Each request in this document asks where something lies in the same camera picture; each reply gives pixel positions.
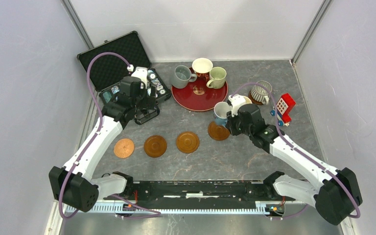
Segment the wooden coaster four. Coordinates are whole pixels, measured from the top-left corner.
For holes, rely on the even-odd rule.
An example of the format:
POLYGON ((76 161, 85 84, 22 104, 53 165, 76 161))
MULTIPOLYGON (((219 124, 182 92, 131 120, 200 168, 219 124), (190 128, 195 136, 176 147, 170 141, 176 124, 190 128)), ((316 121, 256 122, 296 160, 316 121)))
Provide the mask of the wooden coaster four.
POLYGON ((248 97, 250 98, 250 100, 252 101, 252 103, 254 103, 254 104, 256 104, 256 105, 263 105, 262 102, 256 101, 256 100, 251 96, 251 94, 248 94, 248 97))

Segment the woven cork coaster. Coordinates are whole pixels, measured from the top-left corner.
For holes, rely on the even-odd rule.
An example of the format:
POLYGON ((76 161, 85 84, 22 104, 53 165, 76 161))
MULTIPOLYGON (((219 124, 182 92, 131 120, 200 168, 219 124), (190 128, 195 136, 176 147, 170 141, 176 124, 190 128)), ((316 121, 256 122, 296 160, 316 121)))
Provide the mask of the woven cork coaster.
POLYGON ((131 139, 120 139, 114 146, 113 153, 120 159, 128 158, 134 152, 135 145, 131 139))

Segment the wooden coaster three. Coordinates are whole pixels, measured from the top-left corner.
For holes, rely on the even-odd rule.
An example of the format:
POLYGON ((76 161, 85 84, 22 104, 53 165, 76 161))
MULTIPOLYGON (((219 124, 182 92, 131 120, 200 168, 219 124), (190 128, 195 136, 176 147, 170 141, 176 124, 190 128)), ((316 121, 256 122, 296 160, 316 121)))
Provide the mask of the wooden coaster three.
POLYGON ((164 137, 153 135, 146 139, 143 148, 149 157, 157 158, 166 152, 167 142, 164 137))

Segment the wooden coaster two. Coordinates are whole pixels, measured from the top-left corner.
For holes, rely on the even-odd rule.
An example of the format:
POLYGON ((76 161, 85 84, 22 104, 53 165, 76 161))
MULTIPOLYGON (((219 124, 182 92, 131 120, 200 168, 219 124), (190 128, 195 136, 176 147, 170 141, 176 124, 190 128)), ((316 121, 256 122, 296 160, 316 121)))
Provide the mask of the wooden coaster two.
POLYGON ((230 136, 230 132, 222 125, 217 125, 215 121, 212 121, 208 125, 208 135, 216 141, 226 140, 230 136))

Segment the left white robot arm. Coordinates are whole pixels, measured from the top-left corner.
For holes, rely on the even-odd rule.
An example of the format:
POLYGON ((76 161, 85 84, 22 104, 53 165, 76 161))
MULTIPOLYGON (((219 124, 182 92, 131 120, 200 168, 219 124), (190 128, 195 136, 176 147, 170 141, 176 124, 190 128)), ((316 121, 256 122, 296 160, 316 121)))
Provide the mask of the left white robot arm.
POLYGON ((135 118, 137 109, 155 101, 147 95, 145 83, 137 77, 123 78, 118 88, 119 92, 98 108, 98 122, 78 151, 63 167, 54 166, 49 172, 52 192, 60 206, 66 204, 76 211, 88 212, 97 200, 112 194, 125 200, 134 194, 134 186, 127 182, 124 174, 93 178, 107 148, 135 118))

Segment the red round tray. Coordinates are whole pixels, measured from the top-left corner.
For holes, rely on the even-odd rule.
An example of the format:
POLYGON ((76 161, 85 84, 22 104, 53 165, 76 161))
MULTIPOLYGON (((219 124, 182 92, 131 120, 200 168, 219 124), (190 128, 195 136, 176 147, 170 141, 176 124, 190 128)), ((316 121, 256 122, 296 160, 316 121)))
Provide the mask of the red round tray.
POLYGON ((197 112, 212 110, 218 102, 224 101, 228 94, 228 85, 220 89, 210 89, 206 86, 207 81, 202 78, 189 82, 183 89, 171 87, 171 92, 175 101, 182 107, 197 112))

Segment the cream ribbed mug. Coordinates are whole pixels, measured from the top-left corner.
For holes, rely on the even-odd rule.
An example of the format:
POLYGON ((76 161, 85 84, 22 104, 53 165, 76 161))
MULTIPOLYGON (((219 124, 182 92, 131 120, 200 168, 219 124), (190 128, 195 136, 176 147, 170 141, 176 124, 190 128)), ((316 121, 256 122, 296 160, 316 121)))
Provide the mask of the cream ribbed mug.
POLYGON ((243 105, 245 105, 245 104, 252 104, 252 101, 251 101, 251 99, 249 98, 249 97, 247 97, 247 96, 242 96, 243 97, 243 105))

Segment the green mug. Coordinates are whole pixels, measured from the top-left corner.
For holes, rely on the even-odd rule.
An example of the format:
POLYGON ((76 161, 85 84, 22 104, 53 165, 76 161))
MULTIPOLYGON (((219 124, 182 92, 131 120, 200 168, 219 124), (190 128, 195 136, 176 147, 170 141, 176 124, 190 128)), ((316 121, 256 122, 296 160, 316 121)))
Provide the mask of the green mug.
POLYGON ((210 89, 220 89, 226 82, 227 72, 222 67, 214 67, 209 72, 209 80, 206 86, 210 89))

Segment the wooden coaster five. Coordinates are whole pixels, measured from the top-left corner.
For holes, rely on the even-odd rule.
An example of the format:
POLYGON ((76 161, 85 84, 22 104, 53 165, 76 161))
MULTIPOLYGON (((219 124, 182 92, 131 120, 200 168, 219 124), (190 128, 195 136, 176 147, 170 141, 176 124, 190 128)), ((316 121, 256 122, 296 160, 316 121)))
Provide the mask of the wooden coaster five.
POLYGON ((194 133, 190 131, 182 132, 177 138, 176 138, 176 146, 179 151, 183 153, 193 153, 198 149, 200 145, 199 137, 194 133))

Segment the blue handled white mug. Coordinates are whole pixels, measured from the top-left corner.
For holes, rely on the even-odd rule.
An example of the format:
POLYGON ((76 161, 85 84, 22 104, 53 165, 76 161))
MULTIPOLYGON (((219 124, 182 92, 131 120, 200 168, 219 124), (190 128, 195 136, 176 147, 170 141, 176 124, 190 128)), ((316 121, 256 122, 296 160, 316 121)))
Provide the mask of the blue handled white mug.
POLYGON ((219 126, 225 126, 228 122, 227 113, 232 107, 227 102, 218 102, 213 109, 214 122, 219 126))

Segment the grey striped cup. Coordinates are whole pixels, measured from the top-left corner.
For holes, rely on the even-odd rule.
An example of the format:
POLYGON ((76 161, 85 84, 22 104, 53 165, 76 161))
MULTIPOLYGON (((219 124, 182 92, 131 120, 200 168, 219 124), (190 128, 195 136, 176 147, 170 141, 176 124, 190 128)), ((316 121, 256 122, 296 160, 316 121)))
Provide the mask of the grey striped cup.
POLYGON ((268 104, 270 100, 269 93, 272 92, 272 86, 267 81, 258 81, 257 84, 250 90, 251 97, 262 105, 268 104))

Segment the white bowl cup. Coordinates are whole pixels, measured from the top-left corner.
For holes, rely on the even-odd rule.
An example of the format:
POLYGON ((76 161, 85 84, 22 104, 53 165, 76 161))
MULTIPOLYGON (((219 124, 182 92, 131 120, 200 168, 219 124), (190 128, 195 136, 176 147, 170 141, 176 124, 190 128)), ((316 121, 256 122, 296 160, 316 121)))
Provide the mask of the white bowl cup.
POLYGON ((191 64, 192 69, 198 76, 204 81, 209 80, 209 72, 213 68, 213 63, 210 59, 207 58, 197 58, 191 64))

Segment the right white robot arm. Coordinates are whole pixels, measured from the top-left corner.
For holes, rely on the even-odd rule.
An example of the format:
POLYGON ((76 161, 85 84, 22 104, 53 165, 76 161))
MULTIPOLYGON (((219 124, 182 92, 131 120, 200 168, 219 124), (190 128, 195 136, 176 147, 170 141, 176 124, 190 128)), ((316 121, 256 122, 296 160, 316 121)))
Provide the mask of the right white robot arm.
POLYGON ((314 207, 332 225, 345 218, 359 218, 362 196, 355 173, 349 168, 339 170, 294 144, 278 126, 266 124, 255 104, 230 108, 226 128, 231 135, 244 134, 254 146, 287 163, 304 180, 275 172, 267 177, 263 194, 270 200, 290 197, 314 207))

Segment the grey mug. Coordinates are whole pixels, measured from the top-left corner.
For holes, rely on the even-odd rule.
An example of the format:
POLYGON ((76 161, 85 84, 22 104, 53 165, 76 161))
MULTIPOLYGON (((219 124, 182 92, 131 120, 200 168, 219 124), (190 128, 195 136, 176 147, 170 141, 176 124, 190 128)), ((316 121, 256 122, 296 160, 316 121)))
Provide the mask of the grey mug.
POLYGON ((179 65, 174 70, 174 75, 171 79, 171 84, 177 89, 183 89, 189 82, 194 82, 197 79, 197 74, 183 65, 179 65))

